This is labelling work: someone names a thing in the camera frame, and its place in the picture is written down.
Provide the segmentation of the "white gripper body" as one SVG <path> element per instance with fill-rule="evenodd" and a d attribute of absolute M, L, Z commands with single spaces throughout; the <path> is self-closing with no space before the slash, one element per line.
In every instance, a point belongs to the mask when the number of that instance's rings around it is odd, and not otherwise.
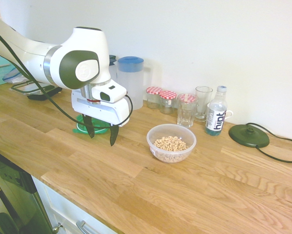
<path fill-rule="evenodd" d="M 122 98 L 115 103 L 100 101 L 90 102 L 84 98 L 80 90 L 73 90 L 71 94 L 72 107 L 74 111 L 90 116 L 112 125 L 124 126 L 129 121 L 129 105 Z"/>

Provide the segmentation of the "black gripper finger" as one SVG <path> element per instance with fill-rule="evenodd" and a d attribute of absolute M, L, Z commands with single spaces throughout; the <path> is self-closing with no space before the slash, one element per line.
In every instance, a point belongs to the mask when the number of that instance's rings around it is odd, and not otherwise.
<path fill-rule="evenodd" d="M 118 125 L 110 126 L 110 146 L 113 146 L 115 144 L 118 133 L 119 133 Z"/>
<path fill-rule="evenodd" d="M 88 135 L 91 138 L 93 138 L 95 136 L 95 130 L 94 130 L 94 126 L 93 126 L 93 123 L 92 123 L 92 117 L 87 116 L 85 114 L 82 114 L 82 116 L 83 116 L 83 122 L 84 122 L 86 130 L 88 132 Z"/>

